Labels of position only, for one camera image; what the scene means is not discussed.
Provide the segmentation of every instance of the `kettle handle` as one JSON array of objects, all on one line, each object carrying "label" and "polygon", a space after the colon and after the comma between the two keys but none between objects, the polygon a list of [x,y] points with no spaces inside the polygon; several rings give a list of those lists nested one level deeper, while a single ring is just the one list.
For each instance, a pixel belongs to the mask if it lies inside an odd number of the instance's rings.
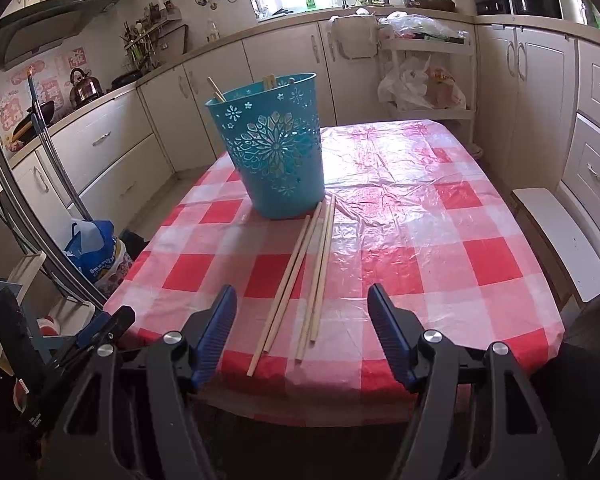
[{"label": "kettle handle", "polygon": [[82,74],[82,77],[87,77],[87,75],[83,72],[83,70],[81,68],[74,68],[73,70],[71,70],[71,74],[69,75],[69,81],[71,82],[72,85],[75,85],[74,74],[76,72],[80,72],[80,74]]}]

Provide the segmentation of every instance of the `trash can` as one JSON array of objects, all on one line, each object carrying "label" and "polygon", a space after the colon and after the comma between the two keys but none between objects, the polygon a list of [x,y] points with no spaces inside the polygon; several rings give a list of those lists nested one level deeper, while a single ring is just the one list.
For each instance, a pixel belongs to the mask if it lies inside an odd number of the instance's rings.
[{"label": "trash can", "polygon": [[226,150],[258,213],[294,218],[324,198],[315,74],[276,78],[206,102]]}]

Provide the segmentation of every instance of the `table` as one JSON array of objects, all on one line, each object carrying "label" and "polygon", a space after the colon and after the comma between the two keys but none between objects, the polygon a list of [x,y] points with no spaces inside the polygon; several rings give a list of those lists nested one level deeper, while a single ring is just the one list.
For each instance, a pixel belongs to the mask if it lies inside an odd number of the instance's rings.
[{"label": "table", "polygon": [[238,312],[218,373],[200,397],[295,426],[408,418],[413,396],[392,378],[366,311],[375,282],[456,344],[485,349],[506,341],[529,371],[557,354],[564,329],[538,262],[506,204],[444,126],[324,128],[322,151],[338,209],[320,333],[301,363],[294,355],[317,236],[271,352],[247,377],[302,219],[259,216],[227,155],[165,220],[106,310],[132,306],[130,334],[147,344],[180,329],[230,283]]}]

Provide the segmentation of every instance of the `dish soap bottle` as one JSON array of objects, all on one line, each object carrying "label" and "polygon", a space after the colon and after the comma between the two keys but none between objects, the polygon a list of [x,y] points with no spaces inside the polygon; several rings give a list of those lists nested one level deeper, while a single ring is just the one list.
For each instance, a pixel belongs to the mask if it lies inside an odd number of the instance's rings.
[{"label": "dish soap bottle", "polygon": [[209,18],[206,23],[206,42],[213,43],[214,41],[218,41],[220,39],[220,33],[218,32],[218,28],[216,27],[214,20]]},{"label": "dish soap bottle", "polygon": [[306,1],[306,9],[314,10],[315,9],[315,0],[305,0]]}]

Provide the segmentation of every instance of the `metal screw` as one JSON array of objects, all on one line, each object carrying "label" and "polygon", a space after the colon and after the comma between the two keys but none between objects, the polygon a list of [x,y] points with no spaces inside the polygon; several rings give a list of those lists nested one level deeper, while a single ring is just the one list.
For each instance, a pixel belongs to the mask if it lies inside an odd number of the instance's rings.
[{"label": "metal screw", "polygon": [[491,348],[498,355],[507,355],[509,353],[509,347],[504,343],[494,343]]},{"label": "metal screw", "polygon": [[442,334],[437,330],[427,330],[424,333],[424,341],[429,343],[439,343],[442,341]]},{"label": "metal screw", "polygon": [[100,357],[109,357],[111,354],[113,354],[113,346],[109,344],[99,346],[96,350],[96,353]]},{"label": "metal screw", "polygon": [[182,334],[177,331],[167,332],[162,336],[162,340],[167,343],[167,345],[175,345],[182,341]]}]

